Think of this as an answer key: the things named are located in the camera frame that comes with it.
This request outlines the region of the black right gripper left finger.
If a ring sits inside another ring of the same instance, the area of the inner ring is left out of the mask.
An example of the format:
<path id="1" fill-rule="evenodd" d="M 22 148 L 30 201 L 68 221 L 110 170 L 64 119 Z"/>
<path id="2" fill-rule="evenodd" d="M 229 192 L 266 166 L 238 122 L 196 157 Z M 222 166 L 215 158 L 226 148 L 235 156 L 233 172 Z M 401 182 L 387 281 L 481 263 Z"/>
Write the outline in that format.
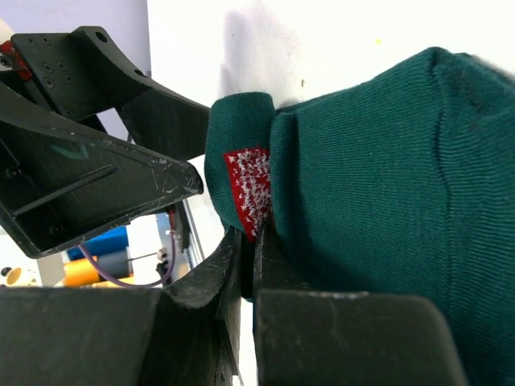
<path id="1" fill-rule="evenodd" d="M 231 385 L 240 375 L 241 241 L 230 228 L 208 258 L 167 289 L 171 385 Z"/>

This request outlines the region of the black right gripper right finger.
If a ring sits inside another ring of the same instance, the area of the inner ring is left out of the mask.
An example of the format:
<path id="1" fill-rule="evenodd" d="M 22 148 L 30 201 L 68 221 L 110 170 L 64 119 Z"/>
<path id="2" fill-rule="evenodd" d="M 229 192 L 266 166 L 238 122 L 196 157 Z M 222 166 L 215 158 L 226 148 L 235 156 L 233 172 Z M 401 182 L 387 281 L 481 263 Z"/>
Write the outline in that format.
<path id="1" fill-rule="evenodd" d="M 283 256 L 278 236 L 273 227 L 261 227 L 253 263 L 253 291 L 272 290 L 310 290 Z"/>

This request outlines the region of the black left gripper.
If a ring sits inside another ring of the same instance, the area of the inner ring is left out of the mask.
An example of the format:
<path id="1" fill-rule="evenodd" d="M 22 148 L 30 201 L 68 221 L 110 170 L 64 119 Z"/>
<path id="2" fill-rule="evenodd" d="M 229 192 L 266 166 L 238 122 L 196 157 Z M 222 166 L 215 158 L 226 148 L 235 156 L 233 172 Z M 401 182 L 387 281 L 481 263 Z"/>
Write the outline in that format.
<path id="1" fill-rule="evenodd" d="M 196 168 L 175 159 L 204 154 L 209 108 L 146 76 L 103 28 L 14 34 L 1 54 L 10 65 L 1 85 L 1 225 L 28 257 L 203 191 Z M 110 109 L 138 146 L 104 133 L 99 115 Z"/>

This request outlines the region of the dark green reindeer sock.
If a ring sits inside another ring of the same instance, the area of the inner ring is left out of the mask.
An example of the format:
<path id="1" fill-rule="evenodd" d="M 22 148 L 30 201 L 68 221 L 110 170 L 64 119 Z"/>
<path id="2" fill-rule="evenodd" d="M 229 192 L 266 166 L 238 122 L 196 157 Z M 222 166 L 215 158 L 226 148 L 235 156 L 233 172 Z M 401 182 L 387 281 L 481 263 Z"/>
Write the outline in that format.
<path id="1" fill-rule="evenodd" d="M 431 47 L 356 87 L 211 108 L 204 175 L 222 224 L 327 290 L 416 294 L 473 385 L 514 382 L 514 80 Z"/>

